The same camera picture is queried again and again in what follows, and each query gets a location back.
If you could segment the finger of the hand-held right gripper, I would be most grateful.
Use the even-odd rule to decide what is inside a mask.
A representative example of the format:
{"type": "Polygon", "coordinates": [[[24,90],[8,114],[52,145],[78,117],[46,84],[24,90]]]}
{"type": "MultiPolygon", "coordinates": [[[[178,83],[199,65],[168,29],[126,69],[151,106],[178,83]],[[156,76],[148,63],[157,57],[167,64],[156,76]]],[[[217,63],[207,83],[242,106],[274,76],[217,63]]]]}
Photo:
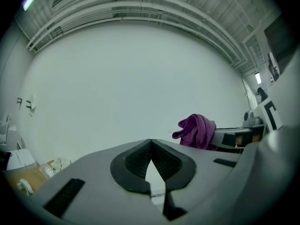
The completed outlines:
{"type": "Polygon", "coordinates": [[[233,129],[216,129],[212,138],[212,145],[220,148],[235,148],[235,133],[233,129]]]}

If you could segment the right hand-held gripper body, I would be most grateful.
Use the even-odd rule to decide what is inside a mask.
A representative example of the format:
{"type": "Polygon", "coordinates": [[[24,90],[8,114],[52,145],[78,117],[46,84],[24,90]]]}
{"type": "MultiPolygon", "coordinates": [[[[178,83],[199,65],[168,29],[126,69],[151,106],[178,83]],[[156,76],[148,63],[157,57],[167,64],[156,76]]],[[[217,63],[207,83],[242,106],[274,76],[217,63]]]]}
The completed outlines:
{"type": "Polygon", "coordinates": [[[220,148],[218,150],[228,152],[241,152],[248,144],[259,142],[268,133],[278,130],[282,127],[282,121],[277,109],[270,98],[266,98],[253,111],[249,110],[244,113],[241,127],[218,128],[233,129],[237,136],[242,136],[242,146],[235,148],[220,148]]]}

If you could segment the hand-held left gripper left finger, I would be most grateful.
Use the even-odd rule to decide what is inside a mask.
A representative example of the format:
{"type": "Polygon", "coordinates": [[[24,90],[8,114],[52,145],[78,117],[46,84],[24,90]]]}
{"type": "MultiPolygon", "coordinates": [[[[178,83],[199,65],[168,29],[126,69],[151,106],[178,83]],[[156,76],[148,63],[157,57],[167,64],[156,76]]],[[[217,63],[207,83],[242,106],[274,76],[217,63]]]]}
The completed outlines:
{"type": "Polygon", "coordinates": [[[93,152],[73,162],[34,193],[36,214],[45,223],[163,223],[164,216],[149,195],[124,190],[111,175],[111,161],[140,143],[135,141],[93,152]],[[44,206],[72,178],[81,179],[85,184],[58,218],[44,206]]]}

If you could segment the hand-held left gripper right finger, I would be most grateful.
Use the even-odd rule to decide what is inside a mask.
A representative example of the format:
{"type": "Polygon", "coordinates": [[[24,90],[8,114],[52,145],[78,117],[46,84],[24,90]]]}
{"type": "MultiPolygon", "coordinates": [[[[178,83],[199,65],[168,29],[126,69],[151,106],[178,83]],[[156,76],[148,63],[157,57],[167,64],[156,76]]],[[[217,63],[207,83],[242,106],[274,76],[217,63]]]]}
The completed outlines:
{"type": "Polygon", "coordinates": [[[174,221],[232,221],[234,199],[224,188],[242,155],[151,141],[151,158],[165,181],[174,221]]]}

